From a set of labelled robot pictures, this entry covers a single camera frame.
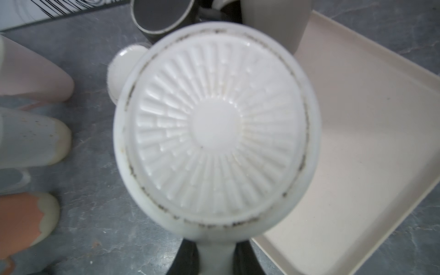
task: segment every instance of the white ceramic cup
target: white ceramic cup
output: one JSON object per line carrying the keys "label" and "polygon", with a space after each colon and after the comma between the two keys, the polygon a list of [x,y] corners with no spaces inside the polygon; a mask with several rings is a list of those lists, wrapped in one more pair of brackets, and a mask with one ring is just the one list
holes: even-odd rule
{"label": "white ceramic cup", "polygon": [[0,193],[25,186],[30,182],[27,167],[57,163],[70,148],[71,131],[58,119],[0,107],[0,169],[22,173],[18,183],[8,183]]}
{"label": "white ceramic cup", "polygon": [[0,95],[61,102],[73,87],[72,78],[54,63],[0,35]]}

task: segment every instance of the white cup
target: white cup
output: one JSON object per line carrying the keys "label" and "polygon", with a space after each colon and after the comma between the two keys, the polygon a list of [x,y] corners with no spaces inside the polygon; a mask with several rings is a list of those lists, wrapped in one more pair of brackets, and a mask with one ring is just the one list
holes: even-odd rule
{"label": "white cup", "polygon": [[58,119],[0,107],[0,169],[15,168],[22,173],[18,183],[8,184],[0,193],[28,184],[27,167],[62,160],[70,151],[71,140],[70,129]]}

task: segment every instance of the dark gray mug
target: dark gray mug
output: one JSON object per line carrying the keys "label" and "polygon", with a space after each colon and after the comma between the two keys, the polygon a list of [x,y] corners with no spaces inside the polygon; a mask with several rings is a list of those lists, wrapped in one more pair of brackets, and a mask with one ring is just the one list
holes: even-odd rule
{"label": "dark gray mug", "polygon": [[132,0],[133,22],[151,43],[187,25],[205,21],[231,21],[217,10],[202,8],[198,0]]}

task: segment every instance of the mug rim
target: mug rim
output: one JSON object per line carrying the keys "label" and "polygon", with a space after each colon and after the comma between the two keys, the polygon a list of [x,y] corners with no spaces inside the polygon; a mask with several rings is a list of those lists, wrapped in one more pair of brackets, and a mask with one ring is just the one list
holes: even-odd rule
{"label": "mug rim", "polygon": [[138,22],[137,22],[137,20],[135,18],[135,15],[134,15],[134,12],[133,12],[133,6],[134,6],[134,2],[135,1],[136,0],[130,0],[130,15],[132,17],[132,20],[133,20],[134,24],[142,32],[147,33],[147,34],[153,34],[153,35],[164,34],[164,33],[169,32],[170,30],[176,28],[188,16],[188,14],[190,13],[190,11],[193,8],[194,3],[195,3],[195,0],[190,0],[190,3],[188,5],[187,9],[185,10],[185,12],[182,14],[182,16],[178,20],[176,20],[173,24],[171,24],[170,26],[168,26],[168,27],[166,27],[164,29],[160,29],[160,30],[147,30],[147,29],[144,29],[143,27],[141,27],[138,24]]}

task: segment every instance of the pink cup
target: pink cup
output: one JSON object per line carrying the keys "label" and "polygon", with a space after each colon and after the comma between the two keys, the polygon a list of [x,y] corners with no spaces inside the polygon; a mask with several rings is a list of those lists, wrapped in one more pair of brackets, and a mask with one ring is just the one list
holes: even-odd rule
{"label": "pink cup", "polygon": [[73,87],[54,63],[0,35],[0,95],[53,103],[67,100]]}

